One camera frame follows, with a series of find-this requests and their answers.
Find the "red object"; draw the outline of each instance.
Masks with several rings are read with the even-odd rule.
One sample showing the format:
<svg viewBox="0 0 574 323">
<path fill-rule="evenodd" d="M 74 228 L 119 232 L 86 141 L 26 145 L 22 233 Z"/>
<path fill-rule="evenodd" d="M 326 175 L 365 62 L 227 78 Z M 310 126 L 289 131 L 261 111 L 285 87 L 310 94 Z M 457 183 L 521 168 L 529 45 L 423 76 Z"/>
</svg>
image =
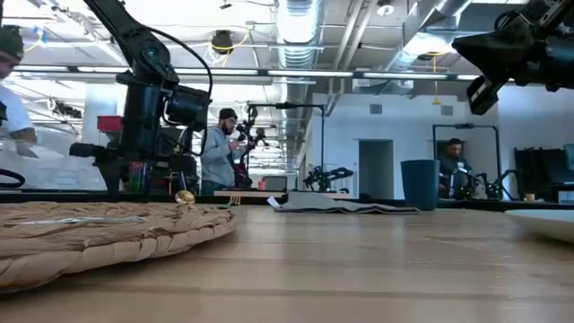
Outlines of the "red object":
<svg viewBox="0 0 574 323">
<path fill-rule="evenodd" d="M 122 128 L 121 116 L 98 116 L 98 130 L 119 131 Z"/>
</svg>

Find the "white plate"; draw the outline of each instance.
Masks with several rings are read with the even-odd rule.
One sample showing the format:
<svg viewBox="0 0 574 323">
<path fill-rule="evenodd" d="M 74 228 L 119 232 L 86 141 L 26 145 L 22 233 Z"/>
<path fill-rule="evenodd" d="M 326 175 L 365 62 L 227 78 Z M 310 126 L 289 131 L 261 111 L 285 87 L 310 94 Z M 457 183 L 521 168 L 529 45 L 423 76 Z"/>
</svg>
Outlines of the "white plate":
<svg viewBox="0 0 574 323">
<path fill-rule="evenodd" d="M 531 231 L 574 242 L 574 210 L 511 210 L 505 213 Z"/>
</svg>

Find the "man with beard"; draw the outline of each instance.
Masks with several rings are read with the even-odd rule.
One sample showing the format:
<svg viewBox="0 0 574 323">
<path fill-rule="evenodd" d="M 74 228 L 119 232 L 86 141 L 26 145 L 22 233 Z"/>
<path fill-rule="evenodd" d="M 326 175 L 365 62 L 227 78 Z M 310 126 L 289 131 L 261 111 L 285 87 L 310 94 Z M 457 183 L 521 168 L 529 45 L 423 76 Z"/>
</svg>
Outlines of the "man with beard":
<svg viewBox="0 0 574 323">
<path fill-rule="evenodd" d="M 233 109 L 222 109 L 217 127 L 207 130 L 204 154 L 201 156 L 201 193 L 213 196 L 216 190 L 228 189 L 235 181 L 233 161 L 244 152 L 245 147 L 229 136 L 235 130 L 237 114 Z"/>
<path fill-rule="evenodd" d="M 4 80 L 18 66 L 23 58 L 24 44 L 17 26 L 0 28 L 0 79 Z M 32 127 L 28 111 L 22 106 L 20 97 L 0 85 L 0 101 L 5 106 L 7 120 L 0 126 L 0 135 L 36 143 L 36 131 Z"/>
</svg>

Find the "door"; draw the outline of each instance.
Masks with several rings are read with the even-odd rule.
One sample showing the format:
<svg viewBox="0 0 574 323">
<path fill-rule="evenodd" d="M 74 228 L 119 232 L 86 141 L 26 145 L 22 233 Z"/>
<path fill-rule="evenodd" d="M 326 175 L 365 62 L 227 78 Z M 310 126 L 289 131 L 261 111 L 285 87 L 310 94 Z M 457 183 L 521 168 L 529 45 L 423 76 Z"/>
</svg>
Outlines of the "door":
<svg viewBox="0 0 574 323">
<path fill-rule="evenodd" d="M 373 199 L 395 198 L 391 140 L 359 141 L 359 193 Z"/>
</svg>

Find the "wicker mat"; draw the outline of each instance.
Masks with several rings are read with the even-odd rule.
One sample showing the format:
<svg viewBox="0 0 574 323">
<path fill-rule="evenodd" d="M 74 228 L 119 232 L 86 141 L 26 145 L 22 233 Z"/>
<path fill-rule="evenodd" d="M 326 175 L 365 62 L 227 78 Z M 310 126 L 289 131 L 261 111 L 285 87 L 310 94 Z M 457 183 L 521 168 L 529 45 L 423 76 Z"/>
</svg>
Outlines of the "wicker mat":
<svg viewBox="0 0 574 323">
<path fill-rule="evenodd" d="M 60 275 L 189 250 L 234 230 L 228 210 L 200 205 L 49 203 L 0 205 L 0 292 Z"/>
</svg>

